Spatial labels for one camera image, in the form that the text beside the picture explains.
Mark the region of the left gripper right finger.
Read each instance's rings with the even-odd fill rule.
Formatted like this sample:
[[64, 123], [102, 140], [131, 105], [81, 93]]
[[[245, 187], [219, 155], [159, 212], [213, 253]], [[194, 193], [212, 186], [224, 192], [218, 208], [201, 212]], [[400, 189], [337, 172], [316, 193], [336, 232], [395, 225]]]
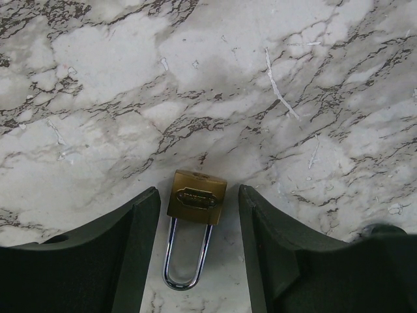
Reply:
[[352, 243], [319, 233], [241, 185], [253, 312], [415, 312], [416, 236], [374, 224]]

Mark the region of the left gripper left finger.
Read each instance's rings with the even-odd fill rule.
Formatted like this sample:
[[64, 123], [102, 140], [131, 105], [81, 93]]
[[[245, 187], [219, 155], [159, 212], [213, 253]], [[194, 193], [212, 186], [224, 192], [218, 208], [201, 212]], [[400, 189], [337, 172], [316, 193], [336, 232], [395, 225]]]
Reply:
[[139, 312], [160, 216], [146, 189], [43, 243], [1, 248], [2, 312]]

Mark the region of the small brass padlock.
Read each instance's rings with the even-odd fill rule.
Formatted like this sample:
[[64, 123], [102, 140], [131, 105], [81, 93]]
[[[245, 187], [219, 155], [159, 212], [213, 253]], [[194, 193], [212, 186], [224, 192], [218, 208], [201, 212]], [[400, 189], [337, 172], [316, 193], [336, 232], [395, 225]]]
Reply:
[[[172, 290], [187, 291], [199, 282], [207, 257], [212, 229], [218, 225], [221, 217], [226, 189], [227, 181], [219, 177], [188, 170], [175, 172], [167, 207], [170, 225], [162, 272], [165, 284]], [[205, 225], [197, 267], [193, 278], [188, 282], [176, 282], [169, 274], [171, 253], [179, 220]]]

